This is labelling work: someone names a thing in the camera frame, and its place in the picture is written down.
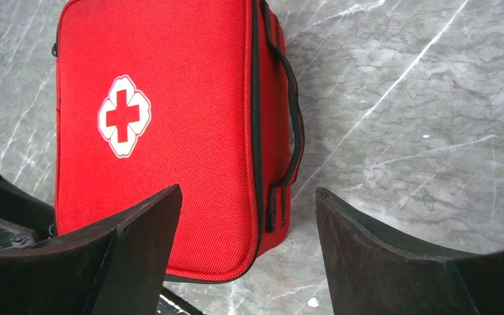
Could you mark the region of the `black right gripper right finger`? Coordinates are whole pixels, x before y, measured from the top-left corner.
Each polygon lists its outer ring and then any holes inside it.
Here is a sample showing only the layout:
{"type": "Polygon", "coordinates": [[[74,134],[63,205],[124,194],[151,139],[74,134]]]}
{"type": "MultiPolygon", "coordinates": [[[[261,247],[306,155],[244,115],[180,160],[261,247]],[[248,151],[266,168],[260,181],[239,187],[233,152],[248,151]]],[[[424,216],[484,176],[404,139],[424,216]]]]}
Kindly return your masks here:
{"type": "Polygon", "coordinates": [[[430,243],[316,191],[316,222],[335,314],[504,314],[504,250],[430,243]]]}

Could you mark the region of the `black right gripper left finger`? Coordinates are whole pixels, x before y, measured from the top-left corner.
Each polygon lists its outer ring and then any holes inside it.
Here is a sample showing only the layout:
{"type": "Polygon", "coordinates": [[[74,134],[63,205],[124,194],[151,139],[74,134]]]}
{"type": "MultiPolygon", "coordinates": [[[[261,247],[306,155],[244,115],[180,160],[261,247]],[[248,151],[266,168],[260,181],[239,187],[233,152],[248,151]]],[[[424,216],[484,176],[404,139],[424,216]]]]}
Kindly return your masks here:
{"type": "Polygon", "coordinates": [[[84,228],[0,249],[0,314],[155,314],[180,186],[84,228]]]}

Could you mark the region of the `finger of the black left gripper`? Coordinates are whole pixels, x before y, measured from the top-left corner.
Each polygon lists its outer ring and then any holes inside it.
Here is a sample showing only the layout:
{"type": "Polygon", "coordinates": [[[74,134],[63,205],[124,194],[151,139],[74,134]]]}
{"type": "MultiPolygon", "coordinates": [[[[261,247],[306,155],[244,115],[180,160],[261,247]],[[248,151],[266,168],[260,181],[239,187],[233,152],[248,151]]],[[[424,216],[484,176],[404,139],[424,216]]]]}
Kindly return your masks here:
{"type": "Polygon", "coordinates": [[[53,207],[0,174],[0,250],[29,248],[55,236],[53,207]]]}

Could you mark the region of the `red medicine kit case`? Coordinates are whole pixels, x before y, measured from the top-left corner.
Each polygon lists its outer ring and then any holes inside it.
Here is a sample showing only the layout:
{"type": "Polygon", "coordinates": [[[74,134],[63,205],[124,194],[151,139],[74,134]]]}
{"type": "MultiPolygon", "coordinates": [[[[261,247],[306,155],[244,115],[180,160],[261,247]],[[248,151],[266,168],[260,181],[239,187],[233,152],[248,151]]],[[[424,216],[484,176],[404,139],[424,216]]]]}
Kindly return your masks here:
{"type": "Polygon", "coordinates": [[[59,234],[178,184],[168,280],[231,282],[282,243],[305,131],[266,1],[69,1],[52,52],[59,234]]]}

